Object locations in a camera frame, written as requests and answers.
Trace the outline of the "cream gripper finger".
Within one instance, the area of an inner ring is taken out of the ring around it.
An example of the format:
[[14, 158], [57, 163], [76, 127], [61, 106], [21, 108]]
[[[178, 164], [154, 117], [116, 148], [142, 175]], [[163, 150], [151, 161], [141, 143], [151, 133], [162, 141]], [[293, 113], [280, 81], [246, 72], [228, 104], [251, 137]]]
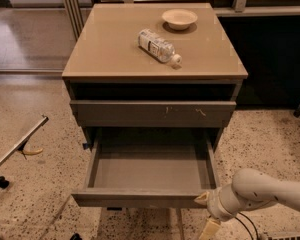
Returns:
[[217, 219], [209, 217], [206, 219], [204, 228], [199, 236], [199, 240], [210, 240], [220, 229], [221, 222]]

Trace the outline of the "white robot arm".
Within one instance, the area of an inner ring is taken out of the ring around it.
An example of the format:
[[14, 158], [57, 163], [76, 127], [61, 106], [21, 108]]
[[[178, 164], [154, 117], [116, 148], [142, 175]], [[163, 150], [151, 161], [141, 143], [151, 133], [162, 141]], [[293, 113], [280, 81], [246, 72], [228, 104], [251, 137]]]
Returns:
[[264, 172], [245, 168], [233, 175], [230, 184], [203, 192], [194, 201], [205, 206], [210, 214], [199, 240], [210, 240], [222, 222], [235, 218], [241, 211], [280, 203], [300, 212], [300, 182], [282, 181]]

